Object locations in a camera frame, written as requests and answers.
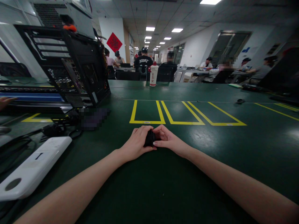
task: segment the green table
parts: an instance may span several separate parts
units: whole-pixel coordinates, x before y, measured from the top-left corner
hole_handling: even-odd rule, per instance
[[[134,122],[162,123],[163,119],[170,131],[192,147],[299,203],[299,116],[293,113],[297,108],[276,104],[268,94],[224,84],[158,82],[149,87],[148,82],[109,83],[111,96],[101,107],[112,112],[104,124],[73,140],[36,191],[17,202],[0,223],[15,220],[64,182],[121,147],[132,130],[142,125]],[[237,105],[237,99],[246,102]],[[17,136],[19,130],[29,132],[44,125],[15,122],[11,127]],[[169,149],[159,148],[113,173],[77,223],[255,221],[197,167]]]

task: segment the hand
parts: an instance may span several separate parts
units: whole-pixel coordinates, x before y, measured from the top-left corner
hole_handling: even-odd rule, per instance
[[[192,147],[183,142],[180,138],[174,135],[168,130],[163,124],[153,130],[157,139],[161,141],[155,141],[154,146],[169,148],[174,151],[177,155],[183,158],[187,158]]]
[[[17,98],[0,97],[0,111]]]
[[[151,129],[153,129],[152,126],[141,126],[140,128],[135,128],[129,140],[127,140],[127,142],[118,149],[122,154],[122,157],[124,157],[125,162],[137,159],[145,152],[157,150],[156,147],[143,147],[146,135]]]

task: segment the red diamond decoration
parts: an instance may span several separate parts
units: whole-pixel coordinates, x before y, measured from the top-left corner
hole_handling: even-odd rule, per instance
[[[113,52],[118,51],[121,46],[122,42],[117,38],[117,36],[112,33],[109,39],[107,40],[107,45],[113,50]]]

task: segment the gray shirt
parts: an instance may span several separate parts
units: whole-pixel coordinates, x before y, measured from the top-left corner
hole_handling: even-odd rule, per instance
[[[251,78],[263,79],[271,69],[268,65],[263,65],[256,69],[255,74]]]

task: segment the pc case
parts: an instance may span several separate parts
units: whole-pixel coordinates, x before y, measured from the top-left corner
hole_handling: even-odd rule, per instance
[[[73,107],[96,107],[110,94],[104,55],[96,40],[59,28],[14,26]]]

